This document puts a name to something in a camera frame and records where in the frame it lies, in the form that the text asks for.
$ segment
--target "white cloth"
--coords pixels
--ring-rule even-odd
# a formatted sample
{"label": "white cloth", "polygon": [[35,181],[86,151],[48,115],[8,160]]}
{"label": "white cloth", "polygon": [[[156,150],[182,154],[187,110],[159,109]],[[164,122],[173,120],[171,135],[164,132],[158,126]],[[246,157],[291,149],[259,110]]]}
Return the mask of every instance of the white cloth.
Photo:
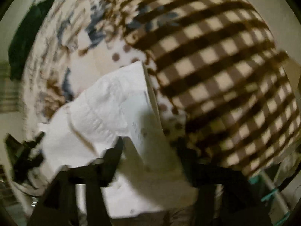
{"label": "white cloth", "polygon": [[[103,188],[112,218],[186,207],[196,199],[197,190],[190,187],[174,151],[162,138],[157,107],[147,81],[148,75],[140,62],[101,77],[55,113],[42,140],[43,154],[53,176],[64,164],[79,167],[101,157],[118,136],[130,137],[124,138],[124,153],[114,181]],[[136,104],[129,105],[135,98]],[[154,117],[151,126],[156,127],[150,132],[138,120],[144,109]],[[136,125],[134,131],[129,124]],[[153,146],[143,147],[142,131],[160,140],[160,146],[153,142]],[[85,211],[84,194],[81,185],[77,201],[82,211]]]}

